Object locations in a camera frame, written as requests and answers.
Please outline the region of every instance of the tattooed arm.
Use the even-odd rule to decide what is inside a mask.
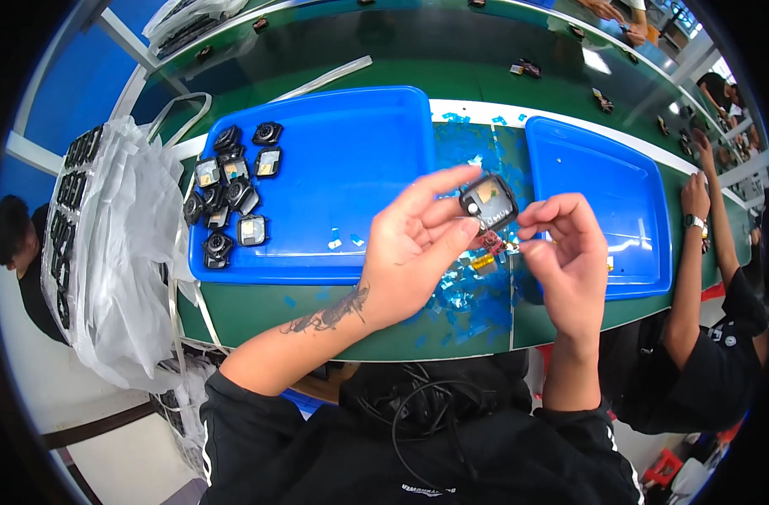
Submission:
[[[443,195],[480,175],[468,165],[421,177],[371,223],[359,284],[335,306],[243,343],[222,375],[259,394],[280,394],[370,333],[410,318],[480,229],[457,198]]]
[[[362,310],[369,287],[357,285],[329,308],[271,328],[243,343],[222,375],[259,394],[276,396],[306,373],[368,336]]]

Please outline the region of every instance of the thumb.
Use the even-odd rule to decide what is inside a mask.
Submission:
[[[449,265],[469,248],[479,230],[480,221],[473,217],[456,220],[455,224],[448,227],[432,247],[419,257],[421,269],[432,275],[437,274],[440,279]]]
[[[520,251],[542,288],[547,290],[563,281],[564,272],[558,264],[555,245],[541,239],[528,240],[520,243]]]

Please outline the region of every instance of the forearm tattoo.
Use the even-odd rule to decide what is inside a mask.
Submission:
[[[315,331],[323,331],[337,327],[337,323],[346,315],[355,313],[362,319],[362,305],[368,299],[369,286],[364,288],[357,285],[351,292],[330,308],[321,308],[316,312],[290,322],[287,327],[281,328],[281,333],[291,333],[292,331],[306,331],[314,328]]]

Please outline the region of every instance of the wristwatch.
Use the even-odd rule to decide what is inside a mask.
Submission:
[[[698,226],[699,228],[701,228],[701,237],[707,238],[707,223],[705,223],[701,219],[701,217],[695,216],[693,214],[688,214],[687,216],[685,216],[684,226],[685,226],[685,229],[688,229],[691,226]]]

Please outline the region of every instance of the black hoodie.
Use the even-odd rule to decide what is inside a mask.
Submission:
[[[605,406],[581,412],[502,409],[447,432],[399,442],[360,429],[358,414],[320,407],[308,421],[287,399],[242,389],[216,372],[200,410],[208,490],[200,503],[642,503],[636,471],[617,451]]]

